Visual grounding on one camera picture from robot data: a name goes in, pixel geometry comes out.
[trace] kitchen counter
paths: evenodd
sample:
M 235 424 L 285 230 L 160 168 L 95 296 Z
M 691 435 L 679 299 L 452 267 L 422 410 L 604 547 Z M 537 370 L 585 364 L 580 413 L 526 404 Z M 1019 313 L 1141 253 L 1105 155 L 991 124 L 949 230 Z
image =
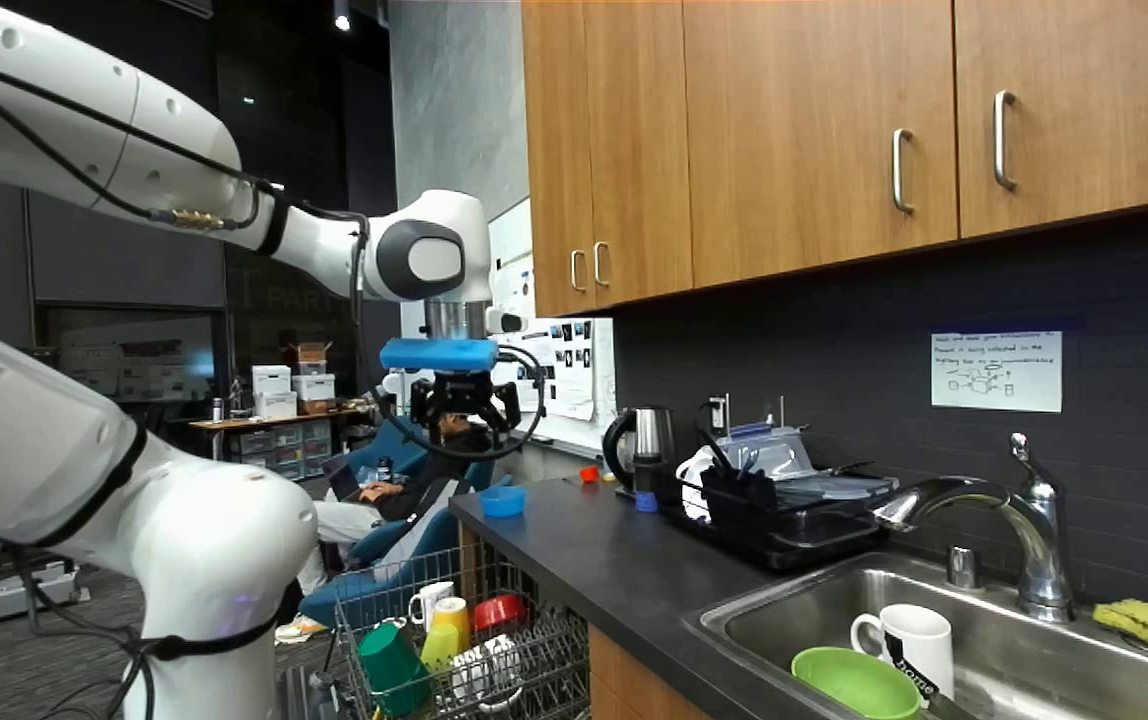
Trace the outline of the kitchen counter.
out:
M 647 671 L 709 717 L 824 717 L 809 698 L 783 698 L 691 627 L 695 614 L 778 586 L 664 515 L 638 515 L 609 486 L 539 482 L 529 514 L 486 519 L 481 495 L 456 495 L 456 519 L 526 567 L 545 596 L 563 602 Z

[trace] dark backsplash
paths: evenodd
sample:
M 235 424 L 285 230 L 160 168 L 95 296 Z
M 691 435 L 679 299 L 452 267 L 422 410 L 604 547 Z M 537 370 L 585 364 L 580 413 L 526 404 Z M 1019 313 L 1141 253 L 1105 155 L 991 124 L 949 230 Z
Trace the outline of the dark backsplash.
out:
M 678 413 L 683 451 L 712 394 L 731 394 L 738 422 L 783 398 L 783 424 L 805 424 L 817 459 L 904 482 L 974 474 L 1012 487 L 1010 431 L 1030 431 L 1063 487 L 1073 580 L 1083 596 L 1148 596 L 1148 215 L 723 287 L 624 322 L 624 380 L 638 404 Z M 941 322 L 1082 324 L 1082 410 L 932 413 Z M 1017 567 L 1003 524 L 967 514 L 941 514 L 919 539 L 983 544 L 1001 572 Z

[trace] stainless steel sink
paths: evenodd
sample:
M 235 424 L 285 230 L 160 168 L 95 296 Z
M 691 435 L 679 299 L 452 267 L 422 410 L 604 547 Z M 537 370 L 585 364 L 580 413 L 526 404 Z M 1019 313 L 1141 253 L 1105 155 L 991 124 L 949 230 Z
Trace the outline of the stainless steel sink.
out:
M 1012 588 L 953 588 L 938 565 L 895 552 L 852 556 L 738 596 L 699 614 L 695 632 L 749 671 L 800 698 L 809 690 L 791 685 L 787 662 L 812 645 L 850 645 L 852 615 L 886 606 L 928 606 L 953 622 L 955 703 L 967 717 L 1148 720 L 1148 648 L 1089 625 L 1030 622 L 1017 614 Z

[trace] sink faucet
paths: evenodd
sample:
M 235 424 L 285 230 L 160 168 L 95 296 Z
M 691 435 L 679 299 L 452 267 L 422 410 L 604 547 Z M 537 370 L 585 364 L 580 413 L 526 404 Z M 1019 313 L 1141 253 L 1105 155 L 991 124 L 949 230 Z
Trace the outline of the sink faucet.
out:
M 891 531 L 911 531 L 919 515 L 949 505 L 987 505 L 996 510 L 1019 539 L 1024 580 L 1019 610 L 1035 622 L 1070 622 L 1073 588 L 1059 565 L 1059 491 L 1048 474 L 1033 459 L 1030 435 L 1012 431 L 1012 459 L 1024 468 L 1019 487 L 1012 495 L 996 495 L 977 477 L 941 477 L 895 487 L 889 500 L 872 510 L 872 515 Z

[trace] robotic arm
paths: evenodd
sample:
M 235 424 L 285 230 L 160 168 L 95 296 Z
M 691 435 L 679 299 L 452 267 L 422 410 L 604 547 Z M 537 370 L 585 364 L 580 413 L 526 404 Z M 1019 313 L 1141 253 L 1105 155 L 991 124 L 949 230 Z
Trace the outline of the robotic arm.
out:
M 214 111 L 4 7 L 0 183 L 260 253 L 338 296 L 487 299 L 476 201 L 428 191 L 371 221 L 307 212 L 242 173 Z M 385 352 L 388 370 L 444 373 L 444 410 L 491 410 L 481 394 L 491 362 L 496 349 L 461 329 Z M 0 343 L 0 539 L 139 580 L 134 720 L 272 717 L 270 627 L 293 610 L 293 576 L 317 539 L 314 500 L 293 482 L 176 451 L 114 400 Z

